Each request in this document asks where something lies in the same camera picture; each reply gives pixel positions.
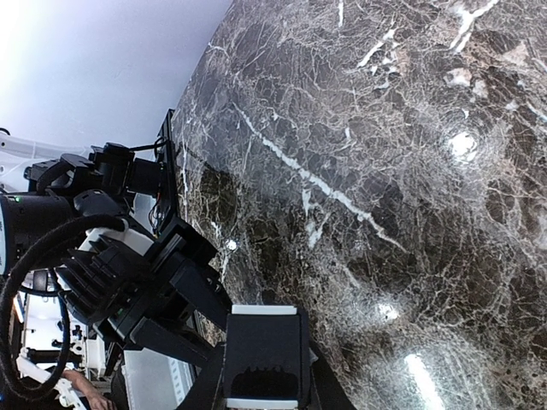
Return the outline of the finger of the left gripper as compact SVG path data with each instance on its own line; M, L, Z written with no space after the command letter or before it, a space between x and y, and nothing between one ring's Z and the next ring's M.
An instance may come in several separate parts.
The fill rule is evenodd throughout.
M170 284L195 310L218 328L226 329L232 300L214 268L184 260L170 279Z
M206 365L214 349L187 325L169 320L143 318L131 330L129 339L139 347L198 367Z

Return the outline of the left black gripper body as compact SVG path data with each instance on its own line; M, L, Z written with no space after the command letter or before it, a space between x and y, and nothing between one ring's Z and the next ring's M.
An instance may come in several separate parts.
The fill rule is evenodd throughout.
M143 318L187 325L197 310L170 279L182 261L210 266L216 252L179 217L157 238L132 228L97 228L63 259L58 274L67 289L60 295L69 312L104 340L131 342L129 333Z

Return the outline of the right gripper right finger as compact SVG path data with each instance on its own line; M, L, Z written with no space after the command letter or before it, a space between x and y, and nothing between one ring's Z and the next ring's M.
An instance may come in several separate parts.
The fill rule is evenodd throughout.
M310 365L310 404L309 409L322 410L356 410L356 407L345 394L319 345L310 341L310 353L317 359Z

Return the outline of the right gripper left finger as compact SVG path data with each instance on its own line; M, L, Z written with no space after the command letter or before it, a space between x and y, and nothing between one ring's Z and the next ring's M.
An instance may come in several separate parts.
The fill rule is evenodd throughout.
M206 366L200 371L185 399L177 410L225 410L222 378L226 344L218 343Z

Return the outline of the white remote control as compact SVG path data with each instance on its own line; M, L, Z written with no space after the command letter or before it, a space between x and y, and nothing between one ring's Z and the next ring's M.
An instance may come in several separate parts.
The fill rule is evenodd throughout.
M234 305L222 380L232 409L304 409L310 403L309 316L295 306Z

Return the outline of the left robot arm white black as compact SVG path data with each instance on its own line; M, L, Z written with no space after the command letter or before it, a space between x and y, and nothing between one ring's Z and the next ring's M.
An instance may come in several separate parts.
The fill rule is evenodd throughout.
M28 167L27 191L1 196L1 272L52 268L68 311L105 341L202 367L212 347L189 318L225 329L232 304L215 247L178 214L173 148L159 138L148 161L107 143Z

